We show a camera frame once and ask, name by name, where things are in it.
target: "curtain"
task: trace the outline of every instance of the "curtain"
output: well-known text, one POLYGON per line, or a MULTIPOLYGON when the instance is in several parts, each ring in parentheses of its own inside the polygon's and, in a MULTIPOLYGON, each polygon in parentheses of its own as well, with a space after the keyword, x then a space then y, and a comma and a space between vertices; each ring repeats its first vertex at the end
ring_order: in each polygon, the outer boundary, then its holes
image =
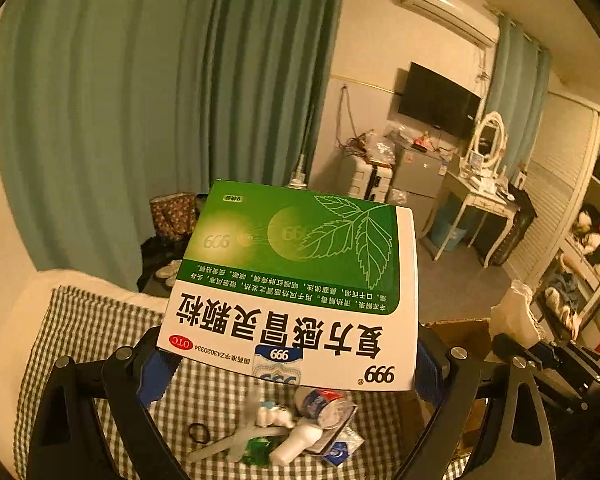
POLYGON ((288 179, 341 0, 8 0, 0 171, 37 269, 129 289, 148 200, 288 179))
POLYGON ((500 17, 500 39, 496 50, 491 87, 485 113, 497 111, 509 136, 501 167, 512 178, 520 162, 526 162, 546 99, 551 53, 537 41, 528 40, 509 15, 500 17))

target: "air conditioner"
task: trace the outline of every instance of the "air conditioner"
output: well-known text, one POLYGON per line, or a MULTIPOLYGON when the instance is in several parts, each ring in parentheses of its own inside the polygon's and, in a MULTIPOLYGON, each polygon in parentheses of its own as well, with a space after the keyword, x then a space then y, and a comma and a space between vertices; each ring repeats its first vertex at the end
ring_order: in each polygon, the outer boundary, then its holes
POLYGON ((400 4, 481 48, 498 42, 498 25, 460 0, 402 0, 400 4))

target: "metal bolt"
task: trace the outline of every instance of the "metal bolt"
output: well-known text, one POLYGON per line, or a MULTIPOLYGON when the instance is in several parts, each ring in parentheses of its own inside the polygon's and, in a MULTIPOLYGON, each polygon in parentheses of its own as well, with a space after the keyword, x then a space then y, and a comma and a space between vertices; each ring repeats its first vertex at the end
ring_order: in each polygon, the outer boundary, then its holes
POLYGON ((513 360, 513 365, 516 368, 526 368, 526 361, 519 355, 516 355, 512 360, 513 360))
POLYGON ((451 355, 452 357, 455 357, 456 359, 466 359, 467 357, 467 352, 464 348, 462 348, 461 346, 454 346, 451 349, 451 355))
POLYGON ((69 359, 69 356, 63 355, 62 357, 59 357, 56 361, 56 368, 64 368, 69 364, 70 361, 71 359, 69 359))
POLYGON ((131 357, 133 353, 131 346, 122 346, 116 350, 116 359, 119 361, 125 361, 131 357))

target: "leaf illustration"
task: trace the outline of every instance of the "leaf illustration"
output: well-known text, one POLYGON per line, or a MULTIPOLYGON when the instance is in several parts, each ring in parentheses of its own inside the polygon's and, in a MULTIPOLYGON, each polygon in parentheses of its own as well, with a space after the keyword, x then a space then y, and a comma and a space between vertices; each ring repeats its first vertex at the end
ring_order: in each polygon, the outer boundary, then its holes
POLYGON ((325 222, 304 237, 300 244, 303 258, 325 258, 348 251, 353 247, 353 222, 325 222))
POLYGON ((391 255, 391 236, 367 211, 360 219, 356 231, 358 263, 369 288, 374 288, 386 269, 391 255))
POLYGON ((327 208, 329 211, 338 216, 346 218, 347 220, 351 220, 353 217, 362 213, 362 209, 360 209, 355 203, 341 196, 316 195, 315 199, 320 203, 321 206, 327 208))

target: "black flat screen tv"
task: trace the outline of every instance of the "black flat screen tv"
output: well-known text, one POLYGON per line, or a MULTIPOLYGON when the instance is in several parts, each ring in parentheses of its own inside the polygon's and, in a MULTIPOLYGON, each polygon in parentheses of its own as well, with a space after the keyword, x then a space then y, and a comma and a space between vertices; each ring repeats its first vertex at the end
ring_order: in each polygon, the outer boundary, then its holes
POLYGON ((411 63, 398 112, 460 139, 474 127, 480 98, 440 74, 411 63))

